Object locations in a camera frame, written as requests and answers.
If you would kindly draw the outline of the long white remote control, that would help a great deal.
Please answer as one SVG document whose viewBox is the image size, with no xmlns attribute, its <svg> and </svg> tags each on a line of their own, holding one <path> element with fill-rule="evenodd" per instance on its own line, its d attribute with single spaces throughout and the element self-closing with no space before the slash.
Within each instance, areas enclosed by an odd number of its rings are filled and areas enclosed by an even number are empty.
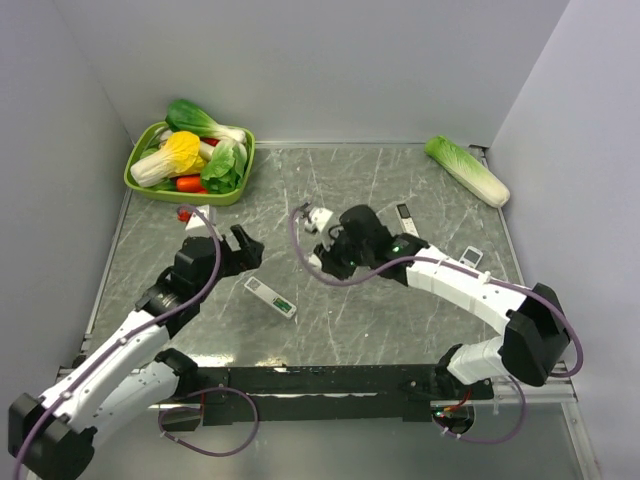
<svg viewBox="0 0 640 480">
<path fill-rule="evenodd" d="M 293 303 L 291 303 L 288 300 L 286 300 L 283 296 L 281 296 L 279 293 L 277 293 L 275 290 L 273 290 L 272 288 L 267 286 L 265 283 L 263 283 L 262 281 L 260 281 L 256 277 L 251 276 L 245 282 L 244 287 L 248 291 L 250 291 L 253 295 L 255 295 L 258 299 L 260 299 L 262 302 L 267 304 L 270 308 L 272 308 L 273 310 L 277 311 L 279 314 L 281 314 L 285 318 L 291 319 L 296 315 L 297 307 Z M 289 312 L 283 312 L 282 310 L 278 309 L 273 304 L 273 301 L 276 298 L 280 298 L 280 299 L 283 299 L 286 302 L 288 302 L 292 306 L 291 310 Z"/>
</svg>

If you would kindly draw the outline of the green AAA battery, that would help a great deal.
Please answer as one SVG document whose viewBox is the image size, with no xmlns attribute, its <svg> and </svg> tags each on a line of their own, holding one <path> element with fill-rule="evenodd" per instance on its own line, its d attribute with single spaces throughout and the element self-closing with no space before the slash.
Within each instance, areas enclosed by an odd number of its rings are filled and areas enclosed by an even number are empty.
<svg viewBox="0 0 640 480">
<path fill-rule="evenodd" d="M 288 302 L 280 298 L 276 298 L 273 301 L 273 304 L 282 310 L 289 310 L 291 308 L 291 305 Z"/>
<path fill-rule="evenodd" d="M 292 308 L 291 305 L 289 305 L 288 303 L 286 303 L 284 301 L 280 301 L 280 300 L 275 301 L 274 305 L 278 309 L 282 310 L 283 312 L 289 312 L 291 310 L 291 308 Z"/>
</svg>

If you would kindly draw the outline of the white battery cover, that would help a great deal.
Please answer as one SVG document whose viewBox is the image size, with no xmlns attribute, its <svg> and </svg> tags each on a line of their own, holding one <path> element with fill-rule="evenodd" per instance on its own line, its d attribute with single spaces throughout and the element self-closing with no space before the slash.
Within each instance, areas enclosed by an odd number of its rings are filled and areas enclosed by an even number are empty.
<svg viewBox="0 0 640 480">
<path fill-rule="evenodd" d="M 310 255 L 308 257 L 308 261 L 314 268 L 317 268 L 317 269 L 322 268 L 322 261 L 317 255 L 315 254 Z"/>
</svg>

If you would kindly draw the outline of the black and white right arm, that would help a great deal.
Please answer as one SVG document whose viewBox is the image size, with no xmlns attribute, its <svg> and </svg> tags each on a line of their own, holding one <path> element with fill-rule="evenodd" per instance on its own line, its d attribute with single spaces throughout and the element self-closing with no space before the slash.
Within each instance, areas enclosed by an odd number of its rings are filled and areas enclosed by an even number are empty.
<svg viewBox="0 0 640 480">
<path fill-rule="evenodd" d="M 366 205 L 341 215 L 314 207 L 303 218 L 305 230 L 320 238 L 309 261 L 321 272 L 347 281 L 357 268 L 369 268 L 444 299 L 495 331 L 489 340 L 451 347 L 440 359 L 436 383 L 448 398 L 459 398 L 471 384 L 495 376 L 541 387 L 569 345 L 559 299 L 547 285 L 502 282 L 415 235 L 393 235 Z"/>
</svg>

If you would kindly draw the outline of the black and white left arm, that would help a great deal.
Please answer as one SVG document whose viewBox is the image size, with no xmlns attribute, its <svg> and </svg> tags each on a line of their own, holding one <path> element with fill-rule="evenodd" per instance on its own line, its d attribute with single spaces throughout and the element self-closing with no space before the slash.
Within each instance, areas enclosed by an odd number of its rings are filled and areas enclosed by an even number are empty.
<svg viewBox="0 0 640 480">
<path fill-rule="evenodd" d="M 188 237 L 116 332 L 82 364 L 34 397 L 22 394 L 8 412 L 8 451 L 15 470 L 42 479 L 76 479 L 113 431 L 163 400 L 199 397 L 197 363 L 167 342 L 201 309 L 222 278 L 255 270 L 264 246 L 240 225 L 224 236 Z"/>
</svg>

